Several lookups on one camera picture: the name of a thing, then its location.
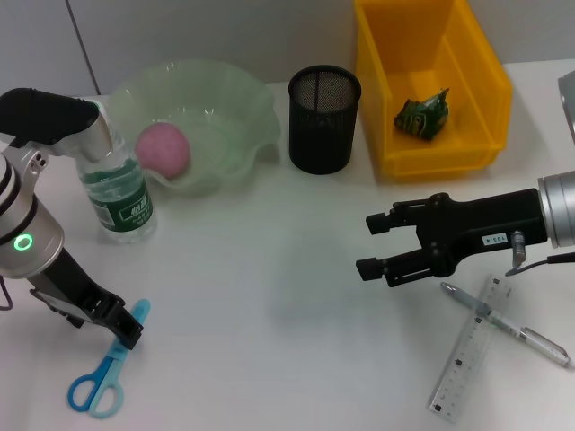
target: water bottle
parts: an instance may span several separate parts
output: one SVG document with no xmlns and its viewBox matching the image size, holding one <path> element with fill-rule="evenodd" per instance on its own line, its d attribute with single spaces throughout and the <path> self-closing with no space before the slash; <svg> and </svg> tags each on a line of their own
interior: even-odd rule
<svg viewBox="0 0 575 431">
<path fill-rule="evenodd" d="M 80 181 L 108 237 L 120 243 L 141 241 L 157 225 L 142 169 L 126 140 L 110 124 L 102 104 L 91 102 L 106 119 L 113 149 L 97 163 L 75 157 Z"/>
</svg>

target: bottle label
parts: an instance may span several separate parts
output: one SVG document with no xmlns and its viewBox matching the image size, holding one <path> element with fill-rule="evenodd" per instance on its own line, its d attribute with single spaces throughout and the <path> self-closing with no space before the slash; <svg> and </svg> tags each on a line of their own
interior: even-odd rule
<svg viewBox="0 0 575 431">
<path fill-rule="evenodd" d="M 101 202 L 90 198 L 102 225 L 113 232 L 134 231 L 152 216 L 152 201 L 147 194 L 146 182 L 136 193 L 122 200 Z"/>
</svg>

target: candy wrapper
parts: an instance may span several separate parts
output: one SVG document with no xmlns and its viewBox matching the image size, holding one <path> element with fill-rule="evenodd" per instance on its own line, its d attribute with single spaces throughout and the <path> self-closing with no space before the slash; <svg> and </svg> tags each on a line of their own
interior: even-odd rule
<svg viewBox="0 0 575 431">
<path fill-rule="evenodd" d="M 449 108 L 446 96 L 449 89 L 430 97 L 426 101 L 407 100 L 402 111 L 395 117 L 397 128 L 430 141 L 446 124 Z"/>
</svg>

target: ballpoint pen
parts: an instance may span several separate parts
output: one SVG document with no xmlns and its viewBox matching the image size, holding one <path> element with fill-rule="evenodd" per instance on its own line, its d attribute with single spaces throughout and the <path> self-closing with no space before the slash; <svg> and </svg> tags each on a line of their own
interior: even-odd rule
<svg viewBox="0 0 575 431">
<path fill-rule="evenodd" d="M 453 296 L 457 301 L 474 310 L 479 317 L 483 317 L 489 323 L 504 330 L 516 339 L 523 341 L 539 353 L 550 358 L 556 364 L 564 368 L 575 369 L 575 362 L 569 358 L 569 355 L 563 347 L 556 345 L 534 330 L 518 326 L 500 312 L 493 310 L 488 304 L 482 303 L 458 287 L 445 282 L 441 283 L 441 287 L 443 287 L 448 295 Z"/>
</svg>

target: scissors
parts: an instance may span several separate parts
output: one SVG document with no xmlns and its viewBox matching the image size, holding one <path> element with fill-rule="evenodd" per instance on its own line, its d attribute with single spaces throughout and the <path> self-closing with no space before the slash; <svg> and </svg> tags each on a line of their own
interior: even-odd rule
<svg viewBox="0 0 575 431">
<path fill-rule="evenodd" d="M 140 299 L 134 305 L 130 313 L 140 324 L 144 324 L 149 311 L 150 302 L 147 299 Z M 100 362 L 96 371 L 91 374 L 78 377 L 70 385 L 67 396 L 70 407 L 76 411 L 88 411 L 94 418 L 108 418 L 116 413 L 124 401 L 124 391 L 119 385 L 118 377 L 119 372 L 124 365 L 124 361 L 126 360 L 126 356 L 128 356 L 128 352 L 129 350 L 122 346 L 119 339 L 114 339 L 114 342 L 110 346 L 110 350 L 108 350 L 108 353 Z M 74 391 L 80 383 L 84 382 L 94 382 L 94 386 L 85 403 L 78 406 L 74 402 Z M 102 395 L 107 389 L 112 389 L 116 392 L 116 400 L 109 410 L 97 411 L 96 408 L 98 407 L 98 403 L 100 403 Z"/>
</svg>

